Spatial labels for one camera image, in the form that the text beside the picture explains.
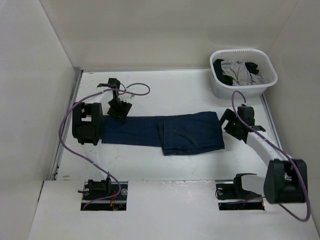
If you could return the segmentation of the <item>dark blue denim jeans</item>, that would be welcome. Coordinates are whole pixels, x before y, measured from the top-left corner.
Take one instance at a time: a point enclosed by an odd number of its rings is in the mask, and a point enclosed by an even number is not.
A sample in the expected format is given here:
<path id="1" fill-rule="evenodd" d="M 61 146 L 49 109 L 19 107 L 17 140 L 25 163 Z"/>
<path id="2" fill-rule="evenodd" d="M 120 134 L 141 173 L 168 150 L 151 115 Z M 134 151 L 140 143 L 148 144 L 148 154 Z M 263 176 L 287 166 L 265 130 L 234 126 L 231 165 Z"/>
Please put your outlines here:
<path id="1" fill-rule="evenodd" d="M 124 124 L 107 116 L 103 144 L 160 147 L 164 156 L 192 156 L 223 150 L 216 112 L 171 116 L 131 116 Z"/>

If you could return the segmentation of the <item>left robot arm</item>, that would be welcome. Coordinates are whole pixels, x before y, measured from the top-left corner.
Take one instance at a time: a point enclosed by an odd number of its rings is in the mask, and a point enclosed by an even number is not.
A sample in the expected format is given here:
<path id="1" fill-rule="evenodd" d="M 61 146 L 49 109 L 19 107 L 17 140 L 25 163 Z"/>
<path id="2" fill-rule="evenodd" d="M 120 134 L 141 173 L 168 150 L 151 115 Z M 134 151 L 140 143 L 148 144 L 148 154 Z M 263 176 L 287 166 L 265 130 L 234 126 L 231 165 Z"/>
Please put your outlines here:
<path id="1" fill-rule="evenodd" d="M 107 114 L 103 114 L 100 102 L 85 103 L 78 101 L 72 110 L 72 135 L 81 144 L 96 146 L 103 139 L 105 120 L 110 117 L 121 124 L 125 123 L 132 107 L 131 103 L 121 100 L 119 90 L 123 84 L 116 78 L 109 78 L 108 83 L 100 83 L 99 87 L 112 89 L 112 99 L 108 102 Z"/>

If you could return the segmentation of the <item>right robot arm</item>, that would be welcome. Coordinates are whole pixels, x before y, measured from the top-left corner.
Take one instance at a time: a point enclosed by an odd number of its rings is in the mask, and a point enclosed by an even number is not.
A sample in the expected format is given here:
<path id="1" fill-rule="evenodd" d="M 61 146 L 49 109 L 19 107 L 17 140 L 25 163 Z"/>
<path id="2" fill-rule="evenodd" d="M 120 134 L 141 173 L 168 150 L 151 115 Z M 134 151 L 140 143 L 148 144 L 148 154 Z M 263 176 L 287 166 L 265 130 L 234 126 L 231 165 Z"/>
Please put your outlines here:
<path id="1" fill-rule="evenodd" d="M 237 112 L 226 109 L 219 124 L 227 124 L 224 130 L 232 137 L 243 141 L 253 149 L 267 166 L 266 176 L 253 184 L 239 180 L 232 185 L 232 192 L 238 198 L 245 197 L 250 187 L 260 190 L 270 204 L 305 203 L 303 188 L 308 187 L 307 164 L 302 159 L 285 156 L 272 142 L 266 130 L 255 124 L 253 107 L 242 104 Z"/>

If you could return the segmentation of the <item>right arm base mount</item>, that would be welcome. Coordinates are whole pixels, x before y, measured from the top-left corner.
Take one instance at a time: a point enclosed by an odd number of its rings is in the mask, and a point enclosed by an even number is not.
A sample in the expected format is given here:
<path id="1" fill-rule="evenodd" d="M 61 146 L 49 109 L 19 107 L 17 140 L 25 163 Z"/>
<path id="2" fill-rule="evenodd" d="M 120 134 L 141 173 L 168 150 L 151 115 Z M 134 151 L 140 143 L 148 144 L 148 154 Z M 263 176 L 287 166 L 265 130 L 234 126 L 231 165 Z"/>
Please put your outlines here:
<path id="1" fill-rule="evenodd" d="M 233 183 L 217 183 L 215 197 L 220 211 L 264 211 L 260 194 L 236 187 Z"/>

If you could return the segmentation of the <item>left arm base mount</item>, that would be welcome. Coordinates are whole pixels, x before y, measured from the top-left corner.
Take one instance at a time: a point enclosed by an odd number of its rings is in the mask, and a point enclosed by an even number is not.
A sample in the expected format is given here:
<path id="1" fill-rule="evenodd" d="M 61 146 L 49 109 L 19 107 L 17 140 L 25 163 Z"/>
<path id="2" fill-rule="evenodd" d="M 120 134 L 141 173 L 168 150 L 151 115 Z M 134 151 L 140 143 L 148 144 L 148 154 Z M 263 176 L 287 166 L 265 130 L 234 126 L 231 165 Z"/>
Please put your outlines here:
<path id="1" fill-rule="evenodd" d="M 116 183 L 110 177 L 101 181 L 89 179 L 83 190 L 77 192 L 82 195 L 81 211 L 126 211 L 129 183 Z"/>

